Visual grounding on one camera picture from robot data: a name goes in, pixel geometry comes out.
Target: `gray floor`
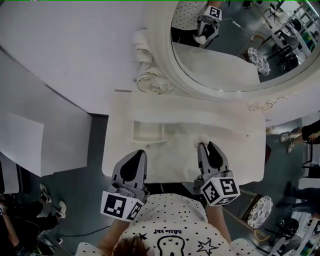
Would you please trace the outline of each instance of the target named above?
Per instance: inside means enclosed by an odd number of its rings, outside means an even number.
[[[264,231],[265,228],[277,231],[275,224],[279,223],[284,217],[291,215],[290,212],[277,209],[276,204],[282,200],[288,203],[295,202],[293,197],[284,198],[284,190],[288,181],[291,181],[293,186],[298,186],[299,178],[302,174],[301,166],[306,146],[296,145],[292,152],[288,154],[288,143],[280,143],[279,134],[284,131],[291,131],[299,126],[302,126],[301,118],[277,126],[275,131],[279,131],[278,134],[266,136],[266,143],[271,148],[271,154],[265,165],[264,177],[260,182],[251,182],[241,186],[244,190],[268,195],[272,198],[273,209],[269,218],[259,228],[261,231]],[[249,199],[248,195],[241,194],[238,199],[230,203],[226,208],[236,216],[241,216],[250,204]],[[252,232],[248,232],[248,229],[242,224],[227,214],[225,214],[225,217],[232,239],[252,238]]]
[[[220,5],[219,8],[222,10],[223,21],[220,22],[219,37],[215,38],[208,46],[209,50],[238,56],[245,45],[250,41],[251,35],[249,34],[260,32],[257,34],[262,35],[265,38],[271,35],[271,30],[266,23],[262,22],[262,18],[259,13],[257,13],[254,8],[244,9],[241,3],[241,1],[232,1],[228,7],[228,2],[226,1]],[[265,9],[268,9],[270,3],[263,2],[262,5]],[[232,20],[228,18],[237,22],[242,29],[247,31],[249,34],[236,27],[232,23]],[[250,47],[257,47],[259,43],[260,41],[257,40],[254,44],[250,44]],[[263,47],[259,48],[259,51],[261,51],[265,56],[270,56],[272,54],[273,45],[273,40],[269,40]],[[280,58],[278,56],[268,60],[271,72],[268,76],[259,76],[261,83],[277,78],[286,73],[281,66],[277,66],[279,60]]]
[[[60,222],[59,234],[87,234],[112,222],[100,214],[102,191],[109,183],[101,171],[107,122],[107,117],[92,119],[87,167],[57,172],[43,178],[31,174],[31,193],[20,196],[25,203],[39,199],[39,184],[42,182],[48,188],[53,205],[57,206],[59,200],[64,200],[67,205],[66,218]],[[57,232],[58,227],[52,230],[53,234]],[[62,245],[75,253],[80,242],[96,245],[106,232],[107,229],[84,237],[63,237]],[[63,250],[58,247],[56,255],[64,255]]]
[[[107,121],[106,117],[94,117],[92,119],[87,167],[67,170],[43,178],[32,174],[31,193],[20,195],[19,197],[28,203],[37,200],[40,193],[39,183],[43,182],[52,196],[54,205],[57,205],[58,201],[63,199],[67,204],[67,212],[66,219],[62,220],[59,225],[59,234],[86,234],[108,226],[112,221],[100,214],[102,191],[106,189],[108,184],[108,178],[101,171]],[[301,120],[299,119],[283,124],[277,127],[277,129],[279,131],[289,131],[300,125]],[[287,143],[280,143],[278,134],[268,135],[267,144],[272,152],[265,166],[263,180],[243,186],[246,190],[262,195],[269,195],[274,202],[272,213],[261,227],[261,230],[266,227],[275,229],[275,223],[288,214],[288,212],[276,209],[275,206],[283,197],[287,181],[292,181],[294,185],[298,184],[302,170],[301,164],[304,150],[303,146],[297,146],[291,154],[287,154]],[[248,205],[249,198],[242,195],[228,205],[227,209],[235,215],[240,215],[245,210],[245,206]],[[227,213],[225,213],[225,218],[232,239],[251,238],[251,231]],[[58,228],[52,230],[53,234],[57,232]],[[80,242],[97,245],[106,232],[104,230],[84,237],[63,237],[62,245],[72,253],[75,253]],[[56,252],[56,255],[59,256],[68,255],[64,254],[63,250],[59,247]]]

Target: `sneaker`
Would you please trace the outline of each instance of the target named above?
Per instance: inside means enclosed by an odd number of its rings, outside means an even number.
[[[290,138],[289,139],[289,145],[288,145],[288,153],[290,154],[290,152],[292,151],[292,149],[294,148],[295,146],[295,143],[294,143],[294,138]]]
[[[67,210],[66,203],[61,200],[59,202],[58,209],[55,211],[55,215],[58,215],[60,219],[64,219],[66,217],[66,210]]]
[[[280,134],[280,142],[286,142],[289,140],[290,136],[288,132],[283,132]]]
[[[46,186],[43,185],[42,183],[40,184],[40,190],[41,190],[40,197],[41,197],[46,203],[48,203],[48,204],[51,203],[51,202],[52,202],[51,196],[49,195]]]

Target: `decorative carving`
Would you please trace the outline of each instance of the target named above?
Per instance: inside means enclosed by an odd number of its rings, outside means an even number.
[[[142,63],[136,80],[137,87],[148,94],[163,94],[166,90],[171,91],[173,86],[156,66],[146,38],[146,29],[138,30],[133,37],[137,59]]]
[[[276,100],[270,100],[263,104],[260,104],[259,102],[255,102],[253,104],[247,104],[247,106],[250,111],[263,112],[271,109],[279,100],[288,100],[289,96],[297,96],[297,94],[289,93],[287,94],[287,96],[280,96]]]

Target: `stool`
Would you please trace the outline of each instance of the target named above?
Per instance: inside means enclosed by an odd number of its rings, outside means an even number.
[[[234,216],[228,210],[223,208],[228,214],[234,217],[237,221],[243,224],[245,227],[250,229],[253,232],[254,238],[258,242],[267,241],[270,236],[264,234],[258,228],[266,221],[268,216],[271,213],[273,202],[272,199],[268,196],[262,196],[244,189],[240,189],[241,192],[248,194],[254,198],[251,199],[251,204],[246,209],[242,217]]]

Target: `white wall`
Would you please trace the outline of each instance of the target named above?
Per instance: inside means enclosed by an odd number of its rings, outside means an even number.
[[[89,113],[109,113],[114,89],[131,90],[139,63],[135,31],[144,1],[5,2],[0,45],[55,91]]]
[[[28,135],[40,136],[40,132],[26,131],[24,126],[15,125],[6,133],[8,113],[18,115],[27,125],[42,124],[39,154],[34,151],[38,142]],[[0,51],[0,151],[7,157],[39,176],[85,167],[91,119],[89,114],[58,96]],[[12,135],[18,138],[8,141]],[[29,168],[36,165],[38,156],[40,170]]]

